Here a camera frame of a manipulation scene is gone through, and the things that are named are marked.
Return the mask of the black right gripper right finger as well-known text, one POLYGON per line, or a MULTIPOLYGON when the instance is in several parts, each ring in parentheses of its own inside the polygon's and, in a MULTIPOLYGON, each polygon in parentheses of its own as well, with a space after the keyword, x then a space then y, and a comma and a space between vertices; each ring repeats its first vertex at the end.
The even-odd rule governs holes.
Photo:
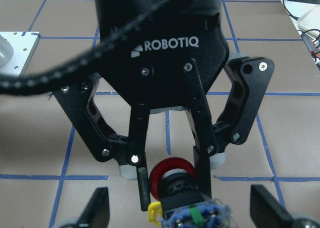
POLYGON ((299 227, 297 220, 261 184, 250 187, 249 211, 256 227, 299 227))

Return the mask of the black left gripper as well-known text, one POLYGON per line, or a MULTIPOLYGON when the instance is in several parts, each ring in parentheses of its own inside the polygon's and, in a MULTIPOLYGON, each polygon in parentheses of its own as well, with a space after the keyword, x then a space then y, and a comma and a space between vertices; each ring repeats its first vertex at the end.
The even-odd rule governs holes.
MULTIPOLYGON (((95 0, 101 39, 151 9, 158 0, 95 0)), ((208 91, 227 62, 229 48, 221 30, 221 0, 193 0, 173 20, 143 34, 142 41, 124 51, 129 66, 152 64, 154 81, 150 111, 185 110, 182 82, 177 75, 195 61, 204 91, 208 91)))

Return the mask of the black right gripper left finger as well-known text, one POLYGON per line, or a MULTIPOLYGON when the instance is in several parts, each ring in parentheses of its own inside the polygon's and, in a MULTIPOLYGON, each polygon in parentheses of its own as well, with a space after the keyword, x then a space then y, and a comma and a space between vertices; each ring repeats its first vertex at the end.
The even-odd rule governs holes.
POLYGON ((77 227, 108 227, 110 221, 109 190, 98 187, 81 213, 77 227))

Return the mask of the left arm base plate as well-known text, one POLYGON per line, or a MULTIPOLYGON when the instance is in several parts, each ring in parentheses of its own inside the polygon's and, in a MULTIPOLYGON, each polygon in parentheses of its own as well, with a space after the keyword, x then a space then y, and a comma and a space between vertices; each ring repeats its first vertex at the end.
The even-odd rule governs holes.
POLYGON ((39 32, 1 31, 0 74, 22 76, 34 54, 39 39, 39 32))

